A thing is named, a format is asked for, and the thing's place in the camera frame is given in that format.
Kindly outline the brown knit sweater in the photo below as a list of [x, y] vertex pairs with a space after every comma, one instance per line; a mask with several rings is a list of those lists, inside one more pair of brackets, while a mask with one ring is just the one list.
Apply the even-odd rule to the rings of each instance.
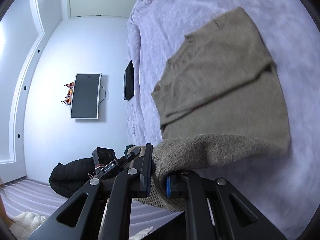
[[186, 35], [151, 96], [163, 140], [153, 149], [151, 192], [143, 204], [182, 211], [182, 199], [165, 195], [170, 173], [283, 155], [289, 148], [274, 60], [241, 7]]

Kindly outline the white crumpled garment on floor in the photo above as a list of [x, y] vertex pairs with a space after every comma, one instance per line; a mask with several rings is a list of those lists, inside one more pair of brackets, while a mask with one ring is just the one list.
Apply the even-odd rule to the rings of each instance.
[[44, 215], [26, 211], [12, 218], [13, 224], [9, 229], [17, 239], [28, 239], [46, 220]]

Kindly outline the black jacket on floor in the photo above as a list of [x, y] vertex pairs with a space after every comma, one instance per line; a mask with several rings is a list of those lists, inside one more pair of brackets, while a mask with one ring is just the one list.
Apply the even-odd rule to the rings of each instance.
[[59, 195], [69, 198], [95, 175], [93, 158], [82, 158], [66, 165], [58, 163], [49, 177], [50, 187]]

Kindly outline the colourful wall decoration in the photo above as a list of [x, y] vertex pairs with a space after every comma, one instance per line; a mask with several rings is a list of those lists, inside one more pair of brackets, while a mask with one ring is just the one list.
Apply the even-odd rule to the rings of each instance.
[[74, 90], [74, 82], [70, 82], [64, 85], [68, 90], [65, 98], [61, 101], [63, 104], [70, 106], [72, 103], [72, 96]]

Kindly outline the wall-mounted television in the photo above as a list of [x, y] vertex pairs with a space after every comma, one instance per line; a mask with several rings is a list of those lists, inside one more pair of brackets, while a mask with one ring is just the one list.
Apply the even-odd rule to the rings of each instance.
[[70, 119], [97, 120], [99, 118], [101, 73], [75, 75]]

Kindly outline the dark green folded clothes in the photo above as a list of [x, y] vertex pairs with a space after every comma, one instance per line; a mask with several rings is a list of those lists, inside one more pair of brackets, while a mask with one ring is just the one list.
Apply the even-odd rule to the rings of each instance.
[[133, 144], [127, 145], [127, 146], [125, 147], [124, 155], [127, 155], [129, 149], [131, 149], [131, 148], [133, 148], [133, 147], [135, 147], [135, 145], [133, 145]]

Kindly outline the black folded garment on bed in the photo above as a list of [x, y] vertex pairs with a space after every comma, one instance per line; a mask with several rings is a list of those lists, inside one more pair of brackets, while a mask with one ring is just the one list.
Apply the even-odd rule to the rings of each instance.
[[134, 67], [130, 61], [124, 73], [124, 100], [129, 101], [134, 95]]

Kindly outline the lavender bed blanket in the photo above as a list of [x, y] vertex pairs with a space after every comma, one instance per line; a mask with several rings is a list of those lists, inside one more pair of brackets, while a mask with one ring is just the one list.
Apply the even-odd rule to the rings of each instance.
[[287, 239], [319, 206], [319, 30], [300, 0], [137, 0], [127, 24], [144, 203], [181, 211], [170, 172], [225, 177]]

